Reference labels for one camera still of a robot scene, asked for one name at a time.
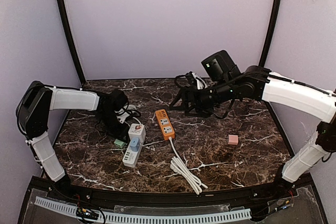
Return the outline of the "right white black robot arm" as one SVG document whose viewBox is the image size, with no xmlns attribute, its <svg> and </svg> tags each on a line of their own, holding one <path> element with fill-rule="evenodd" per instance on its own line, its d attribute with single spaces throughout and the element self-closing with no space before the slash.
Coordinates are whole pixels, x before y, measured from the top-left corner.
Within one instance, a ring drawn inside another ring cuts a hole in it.
<svg viewBox="0 0 336 224">
<path fill-rule="evenodd" d="M 244 98 L 282 104 L 320 119 L 309 142 L 280 173 L 281 181 L 294 183 L 310 167 L 329 153 L 335 152 L 335 93 L 319 89 L 294 79 L 286 78 L 270 69 L 250 66 L 240 72 L 227 51 L 221 50 L 201 62 L 213 85 L 207 85 L 193 72 L 185 74 L 188 85 L 182 86 L 169 105 L 170 110 L 184 111 L 185 115 L 207 118 L 222 103 Z"/>
</svg>

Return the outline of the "pink plug adapter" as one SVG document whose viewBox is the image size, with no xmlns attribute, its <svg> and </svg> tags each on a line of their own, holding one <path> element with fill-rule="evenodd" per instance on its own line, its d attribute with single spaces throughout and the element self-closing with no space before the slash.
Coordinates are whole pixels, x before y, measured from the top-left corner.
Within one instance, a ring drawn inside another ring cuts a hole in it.
<svg viewBox="0 0 336 224">
<path fill-rule="evenodd" d="M 229 145 L 238 145 L 239 139 L 238 135 L 229 135 L 228 136 L 228 144 Z"/>
</svg>

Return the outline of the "blue plug adapter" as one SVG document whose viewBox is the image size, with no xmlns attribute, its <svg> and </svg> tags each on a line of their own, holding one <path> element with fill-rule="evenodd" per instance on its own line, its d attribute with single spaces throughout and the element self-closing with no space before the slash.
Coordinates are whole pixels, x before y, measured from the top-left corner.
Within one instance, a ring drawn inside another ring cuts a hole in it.
<svg viewBox="0 0 336 224">
<path fill-rule="evenodd" d="M 138 137 L 133 137 L 129 145 L 131 148 L 131 151 L 137 153 L 140 149 L 140 144 L 141 144 L 140 139 Z"/>
</svg>

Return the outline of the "green plug adapter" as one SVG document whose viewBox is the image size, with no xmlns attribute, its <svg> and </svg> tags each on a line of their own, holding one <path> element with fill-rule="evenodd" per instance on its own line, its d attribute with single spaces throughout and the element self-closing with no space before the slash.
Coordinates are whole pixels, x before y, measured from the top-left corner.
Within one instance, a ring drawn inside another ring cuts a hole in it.
<svg viewBox="0 0 336 224">
<path fill-rule="evenodd" d="M 114 145 L 115 145 L 117 148 L 124 148 L 125 145 L 126 145 L 125 142 L 123 142 L 123 141 L 121 141 L 121 140 L 119 140 L 119 139 L 115 139 L 113 143 L 114 143 Z"/>
</svg>

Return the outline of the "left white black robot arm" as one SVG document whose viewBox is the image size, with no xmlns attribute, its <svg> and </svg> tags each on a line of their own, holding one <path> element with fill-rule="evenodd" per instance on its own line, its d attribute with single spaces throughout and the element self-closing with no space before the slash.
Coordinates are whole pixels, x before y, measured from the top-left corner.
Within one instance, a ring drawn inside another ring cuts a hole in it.
<svg viewBox="0 0 336 224">
<path fill-rule="evenodd" d="M 117 117 L 117 113 L 127 104 L 127 96 L 119 89 L 104 93 L 49 86 L 40 81 L 33 81 L 17 106 L 17 126 L 47 176 L 57 183 L 67 179 L 68 175 L 60 164 L 49 139 L 49 112 L 53 110 L 96 111 L 107 133 L 127 143 L 129 127 Z"/>
</svg>

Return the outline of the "white power strip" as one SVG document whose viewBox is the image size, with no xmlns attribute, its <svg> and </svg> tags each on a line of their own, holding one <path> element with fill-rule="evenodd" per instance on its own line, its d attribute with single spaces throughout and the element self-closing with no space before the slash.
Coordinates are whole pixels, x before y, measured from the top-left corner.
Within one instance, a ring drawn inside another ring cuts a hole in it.
<svg viewBox="0 0 336 224">
<path fill-rule="evenodd" d="M 135 168 L 135 166 L 137 164 L 137 161 L 139 159 L 143 144 L 142 143 L 140 144 L 140 149 L 137 153 L 131 151 L 131 148 L 130 148 L 129 145 L 127 147 L 127 150 L 124 154 L 124 157 L 123 157 L 122 161 L 123 161 L 124 166 Z"/>
</svg>

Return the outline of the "white cube socket adapter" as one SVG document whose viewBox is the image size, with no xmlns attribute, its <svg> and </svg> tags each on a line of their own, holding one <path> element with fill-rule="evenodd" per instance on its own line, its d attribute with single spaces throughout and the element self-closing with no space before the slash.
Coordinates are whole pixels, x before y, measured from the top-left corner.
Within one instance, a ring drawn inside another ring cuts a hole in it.
<svg viewBox="0 0 336 224">
<path fill-rule="evenodd" d="M 132 123 L 129 128 L 128 135 L 129 135 L 130 140 L 136 137 L 139 139 L 141 143 L 144 143 L 145 136 L 146 136 L 144 125 Z"/>
</svg>

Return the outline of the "orange power strip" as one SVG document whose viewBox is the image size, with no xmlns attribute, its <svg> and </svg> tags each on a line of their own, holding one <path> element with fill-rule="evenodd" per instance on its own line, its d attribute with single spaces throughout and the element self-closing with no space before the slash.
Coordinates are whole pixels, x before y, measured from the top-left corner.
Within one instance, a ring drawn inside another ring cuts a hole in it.
<svg viewBox="0 0 336 224">
<path fill-rule="evenodd" d="M 175 131 L 165 109 L 156 110 L 155 116 L 165 140 L 174 139 Z"/>
</svg>

